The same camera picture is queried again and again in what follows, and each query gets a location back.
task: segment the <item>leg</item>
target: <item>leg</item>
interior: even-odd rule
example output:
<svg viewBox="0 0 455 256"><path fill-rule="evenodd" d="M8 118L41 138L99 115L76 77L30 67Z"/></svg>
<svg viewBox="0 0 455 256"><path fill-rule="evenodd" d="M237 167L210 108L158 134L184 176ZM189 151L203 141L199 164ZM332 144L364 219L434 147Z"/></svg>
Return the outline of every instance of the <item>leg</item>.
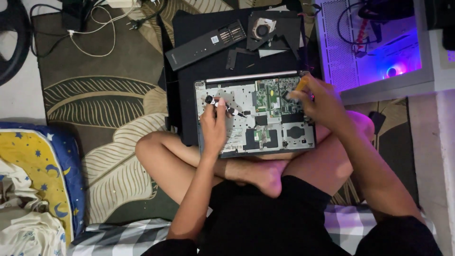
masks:
<svg viewBox="0 0 455 256"><path fill-rule="evenodd" d="M178 204L183 200L197 165L199 149L186 147L177 135L153 132L136 145L136 156L156 183ZM287 161L256 164L243 159L219 159L215 165L213 186L226 179L251 183L263 193L278 197L281 193L280 176Z"/></svg>
<svg viewBox="0 0 455 256"><path fill-rule="evenodd" d="M374 125L367 117L350 112L351 118L369 139L373 139ZM329 135L318 148L292 160L283 175L302 179L333 196L346 182L353 169L348 156L335 135Z"/></svg>

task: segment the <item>black cloth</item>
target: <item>black cloth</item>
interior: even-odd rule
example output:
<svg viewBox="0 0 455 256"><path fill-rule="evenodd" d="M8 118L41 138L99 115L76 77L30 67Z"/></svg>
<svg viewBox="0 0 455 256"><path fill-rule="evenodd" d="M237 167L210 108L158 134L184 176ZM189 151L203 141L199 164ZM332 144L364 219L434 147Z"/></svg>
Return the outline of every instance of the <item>black cloth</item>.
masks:
<svg viewBox="0 0 455 256"><path fill-rule="evenodd" d="M212 214L199 255L349 255L324 228L330 195L294 176L282 177L277 199L252 185L223 181L212 190ZM170 239L143 256L196 255L189 239ZM356 255L442 255L430 230L414 217L393 217L364 237Z"/></svg>
<svg viewBox="0 0 455 256"><path fill-rule="evenodd" d="M296 7L291 4L287 4L286 6L289 10L301 12L302 7L298 1L296 2L298 3ZM266 8L267 7L249 8L198 15L189 15L182 10L178 10L172 20L175 47L187 43L214 29L230 24L237 19L240 20L242 27L247 29L248 16L251 12L253 10L264 10ZM194 99L194 82L196 80L290 70L307 70L306 65L302 64L302 62L298 62L291 51L267 56L262 59L259 59L259 55L237 54L235 68L233 70L227 70L226 62L228 60L229 50L235 49L236 47L246 48L246 46L247 41L243 40L178 71L181 100L180 107L182 110L182 130L179 132L179 135L184 145L198 145L197 112ZM305 59L303 49L299 50L299 55L302 60Z"/></svg>

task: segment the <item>open laptop chassis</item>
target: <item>open laptop chassis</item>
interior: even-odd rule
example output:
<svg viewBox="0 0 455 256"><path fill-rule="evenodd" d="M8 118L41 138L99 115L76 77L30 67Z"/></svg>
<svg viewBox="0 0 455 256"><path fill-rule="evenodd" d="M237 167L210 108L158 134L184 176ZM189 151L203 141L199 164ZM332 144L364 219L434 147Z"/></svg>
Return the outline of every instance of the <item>open laptop chassis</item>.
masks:
<svg viewBox="0 0 455 256"><path fill-rule="evenodd" d="M199 149L204 141L199 116L207 95L223 97L244 114L226 119L227 142L221 157L289 153L316 147L314 122L301 103L286 98L306 71L286 71L195 81Z"/></svg>

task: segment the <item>screwdriver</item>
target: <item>screwdriver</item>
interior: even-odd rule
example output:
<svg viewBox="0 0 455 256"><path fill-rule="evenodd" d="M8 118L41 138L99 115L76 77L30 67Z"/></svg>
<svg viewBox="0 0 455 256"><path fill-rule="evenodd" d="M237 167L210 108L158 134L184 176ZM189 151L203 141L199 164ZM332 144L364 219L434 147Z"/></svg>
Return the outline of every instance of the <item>screwdriver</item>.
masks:
<svg viewBox="0 0 455 256"><path fill-rule="evenodd" d="M205 103L215 105L216 107L218 107L218 100L213 98L210 95L208 95L205 98ZM233 116L240 116L240 117L246 118L246 116L244 114L240 113L238 110L232 108L231 106L229 106L227 104L226 104L226 111Z"/></svg>

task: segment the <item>foot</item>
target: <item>foot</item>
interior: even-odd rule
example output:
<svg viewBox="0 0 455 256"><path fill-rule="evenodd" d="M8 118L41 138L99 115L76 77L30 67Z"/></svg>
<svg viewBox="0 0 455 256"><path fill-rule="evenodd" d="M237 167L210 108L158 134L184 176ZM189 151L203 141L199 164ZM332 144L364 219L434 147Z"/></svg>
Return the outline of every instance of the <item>foot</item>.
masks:
<svg viewBox="0 0 455 256"><path fill-rule="evenodd" d="M289 163L288 160L269 160L256 163L254 184L262 193L277 198L281 193L281 174Z"/></svg>

